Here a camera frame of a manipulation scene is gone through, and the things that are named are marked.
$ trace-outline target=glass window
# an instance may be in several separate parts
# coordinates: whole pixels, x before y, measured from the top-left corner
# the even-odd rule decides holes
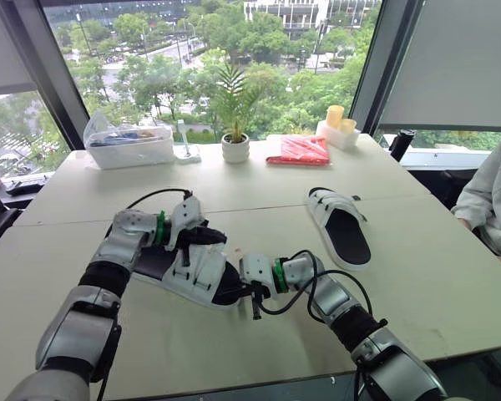
[[[37,92],[0,95],[0,178],[54,171],[69,151]]]
[[[265,4],[259,12],[242,3],[188,3],[193,7],[162,2],[147,10],[121,3],[104,11],[107,3],[86,3],[44,9],[89,113],[102,109],[114,124],[176,127],[182,119],[190,141],[219,142],[218,82],[225,63],[237,65],[247,87],[260,92],[245,124],[253,140],[311,133],[330,104],[349,112],[380,2],[368,3],[357,27],[341,26],[345,13],[321,13],[320,5],[290,24],[289,13],[279,16]],[[302,14],[310,29],[296,23]],[[330,18],[316,20],[322,14]],[[320,23],[326,26],[322,40]]]
[[[388,148],[398,131],[378,129],[374,138],[382,147]],[[418,129],[409,150],[447,149],[468,153],[472,150],[493,150],[500,141],[501,132]]]

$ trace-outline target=red package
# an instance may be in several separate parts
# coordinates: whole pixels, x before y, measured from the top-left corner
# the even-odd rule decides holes
[[[276,150],[266,158],[273,165],[328,165],[330,158],[325,138],[322,136],[278,135],[271,141]]]

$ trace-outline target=white table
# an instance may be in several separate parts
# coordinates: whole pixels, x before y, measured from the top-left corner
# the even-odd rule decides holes
[[[250,160],[238,165],[223,161],[220,145],[202,145],[199,164],[117,170],[100,170],[85,151],[73,152],[15,226],[110,220],[141,196],[170,186],[192,190],[205,211],[303,205],[315,186],[362,199],[428,194],[369,135],[350,151],[330,146],[327,167],[267,165],[267,147],[267,141],[252,142]],[[181,195],[157,195],[141,207],[172,210],[177,199]]]
[[[501,263],[477,238],[430,195],[357,205],[368,219],[363,230],[372,265],[356,276],[377,319],[387,318],[422,359],[501,347]],[[248,251],[272,258],[308,248],[333,266],[304,206],[207,217],[227,234],[232,263]],[[16,226],[0,241],[0,399],[33,371],[44,328],[77,284],[108,223]],[[349,281],[342,282],[362,299]],[[287,298],[283,295],[279,304]],[[106,390],[109,399],[353,369],[334,334],[307,316],[304,300],[284,315],[254,322],[248,301],[219,312],[131,280],[119,319],[124,331]]]

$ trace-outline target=plastic box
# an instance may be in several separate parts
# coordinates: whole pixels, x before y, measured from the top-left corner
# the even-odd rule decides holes
[[[83,143],[103,170],[155,165],[175,160],[173,132],[163,126],[113,127],[96,112],[83,131]]]
[[[326,142],[330,145],[336,146],[341,150],[348,150],[357,144],[360,131],[355,129],[352,134],[344,134],[339,129],[330,127],[326,121],[317,123],[316,135],[325,137]]]

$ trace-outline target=black wire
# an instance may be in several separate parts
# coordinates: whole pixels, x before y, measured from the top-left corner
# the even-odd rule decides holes
[[[351,274],[347,273],[347,272],[342,272],[341,270],[325,270],[324,272],[319,272],[317,273],[317,275],[315,275],[314,277],[312,277],[310,280],[308,280],[304,286],[302,286],[299,291],[297,291],[297,294],[295,294],[295,296],[284,306],[284,307],[281,307],[280,309],[277,309],[277,310],[271,310],[271,309],[267,309],[266,307],[264,307],[262,304],[259,305],[260,307],[260,310],[263,312],[263,313],[266,313],[268,315],[280,315],[284,312],[287,312],[292,306],[293,304],[296,302],[297,299],[299,299],[299,297],[301,297],[302,293],[304,292],[304,290],[306,290],[306,288],[312,284],[312,282],[314,282],[317,278],[321,277],[321,276],[325,276],[327,274],[340,274],[342,276],[345,276],[345,277],[348,277],[350,278],[357,286],[358,288],[360,288],[360,291],[362,292],[362,295],[364,296],[364,299],[366,301],[366,304],[367,304],[367,312],[372,315],[373,314],[373,308],[372,308],[372,304],[371,304],[371,301],[369,300],[369,296],[367,295],[367,292],[366,292],[366,289],[363,287],[363,285]]]
[[[108,376],[109,376],[109,369],[108,372],[106,372],[106,374],[104,375],[104,378],[102,379],[102,385],[100,386],[97,401],[102,401],[102,397],[104,396],[104,391],[106,391],[106,385],[108,384]]]
[[[357,367],[357,372],[354,373],[354,394],[352,396],[352,399],[354,401],[358,401],[358,391],[360,389],[360,375],[362,372],[360,371],[360,368]]]
[[[131,204],[126,206],[126,209],[131,209],[132,207],[136,206],[138,203],[144,201],[145,199],[150,198],[151,196],[154,196],[154,195],[161,194],[163,192],[184,192],[185,197],[193,195],[193,192],[191,192],[190,190],[184,190],[182,188],[164,188],[163,190],[155,190],[154,192],[150,192],[149,194],[147,194],[145,196],[141,196],[138,200],[135,200],[134,202],[132,202]],[[109,235],[112,227],[113,227],[113,224],[109,225],[109,228],[106,231],[106,235],[104,236],[104,238],[106,238]]]
[[[293,259],[295,259],[296,257],[298,257],[299,255],[301,255],[303,253],[307,253],[310,256],[311,264],[312,264],[312,267],[314,270],[314,277],[315,277],[317,275],[317,260],[316,260],[315,255],[313,253],[311,253],[310,251],[308,251],[307,249],[304,249],[302,251],[297,252],[295,255],[290,257],[288,259],[288,261],[292,261]],[[316,287],[317,287],[317,279],[314,279],[312,281],[312,284],[311,284],[310,294],[308,294],[308,303],[306,304],[306,310],[308,311],[308,314],[311,316],[312,319],[314,319],[315,321],[317,321],[319,323],[324,323],[324,321],[322,319],[320,319],[318,316],[316,316],[314,311],[311,310],[311,303],[314,300],[314,294],[316,293]]]

